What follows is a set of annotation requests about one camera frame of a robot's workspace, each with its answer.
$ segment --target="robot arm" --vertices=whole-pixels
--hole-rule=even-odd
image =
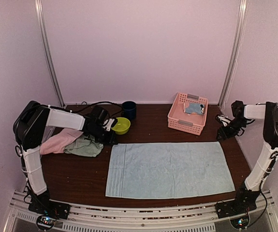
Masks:
[[[31,195],[29,210],[53,218],[66,219],[69,205],[49,200],[49,192],[44,181],[40,161],[40,145],[46,127],[70,128],[93,135],[95,140],[104,144],[117,144],[111,126],[115,119],[106,120],[109,113],[100,106],[94,106],[86,116],[72,113],[62,108],[40,105],[31,101],[13,125],[15,140],[18,143],[22,170],[28,179]]]
[[[267,101],[265,104],[244,105],[241,101],[235,101],[231,107],[233,120],[224,116],[216,118],[223,124],[218,130],[217,140],[240,136],[240,131],[244,131],[243,128],[259,119],[264,120],[264,143],[252,172],[237,190],[235,200],[216,204],[219,218],[242,214],[246,209],[256,209],[256,199],[278,160],[278,104]]]

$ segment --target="metal frame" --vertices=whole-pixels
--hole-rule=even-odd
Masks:
[[[219,103],[218,103],[219,107],[222,107],[222,105],[224,104],[225,98],[227,96],[227,92],[230,90],[229,85],[230,85],[233,75],[234,75],[234,71],[236,68],[236,59],[237,59],[237,55],[239,53],[239,49],[241,46],[241,40],[243,37],[248,1],[249,0],[240,0],[240,11],[239,11],[238,19],[237,19],[237,25],[236,25],[236,31],[235,31],[235,37],[234,37],[234,45],[232,48],[232,53],[231,53],[231,57],[230,57],[230,61],[229,61],[229,66],[228,66],[228,70],[227,70],[227,74],[226,74],[225,83],[222,88]]]
[[[35,6],[36,6],[37,17],[38,17],[38,21],[39,21],[40,30],[41,30],[41,35],[42,35],[42,41],[43,41],[43,45],[44,45],[46,62],[47,62],[50,76],[52,79],[53,87],[54,87],[55,93],[58,97],[59,105],[61,107],[64,107],[65,103],[64,103],[62,95],[61,95],[60,87],[59,87],[59,84],[57,81],[56,72],[55,72],[54,65],[53,65],[52,55],[51,55],[49,44],[48,44],[48,39],[47,39],[47,34],[46,34],[46,29],[45,29],[45,22],[44,22],[44,14],[43,14],[43,10],[42,10],[42,0],[35,0]]]
[[[278,232],[278,212],[270,191],[264,194],[268,199],[267,212],[274,232]],[[26,192],[16,191],[10,203],[8,218],[3,231],[11,232],[16,218],[34,223],[37,214],[28,211],[28,204],[24,202]],[[260,196],[257,201],[260,211],[265,201]],[[81,204],[70,204],[71,209],[67,220],[58,220],[55,228],[62,231],[115,231],[115,232],[164,232],[164,231],[199,231],[199,228],[209,227],[215,231],[216,222],[229,220],[228,217],[218,219],[215,203],[204,203],[189,206],[165,208],[110,208]]]
[[[42,9],[42,0],[35,0],[35,5],[36,5],[36,12],[37,12],[37,17],[41,29],[41,34],[42,34],[42,40],[44,44],[44,49],[45,49],[45,55],[46,55],[46,61],[47,65],[49,68],[50,76],[52,79],[52,83],[54,86],[54,90],[57,94],[58,100],[60,105],[63,107],[65,106],[65,102],[62,98],[61,90],[58,85],[57,81],[57,76],[56,72],[54,69],[53,65],[53,60],[49,48],[49,43],[47,39],[47,34],[46,34],[46,28],[45,28],[45,22],[44,22],[44,14],[43,14],[43,9]],[[234,37],[234,45],[229,61],[229,66],[226,74],[226,79],[221,91],[220,99],[218,105],[221,107],[225,101],[226,94],[229,90],[229,84],[230,81],[232,80],[233,74],[234,74],[234,69],[235,69],[235,62],[236,58],[238,55],[239,47],[241,44],[241,38],[243,35],[243,29],[245,25],[245,19],[246,19],[246,10],[247,10],[247,5],[248,5],[248,0],[240,0],[240,10],[239,10],[239,15],[238,15],[238,20],[237,20],[237,25],[236,25],[236,31],[235,31],[235,37]]]

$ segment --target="light blue towel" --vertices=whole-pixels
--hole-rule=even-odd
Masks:
[[[219,142],[112,148],[107,197],[169,199],[231,191],[234,184]]]

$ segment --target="pink cloth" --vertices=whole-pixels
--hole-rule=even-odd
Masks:
[[[73,143],[82,134],[82,131],[65,128],[41,144],[40,154],[63,153],[65,146]]]

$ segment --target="green cloth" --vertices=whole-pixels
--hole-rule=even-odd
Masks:
[[[73,143],[67,145],[64,152],[78,156],[96,157],[102,148],[103,144],[95,142],[93,136],[81,135]]]

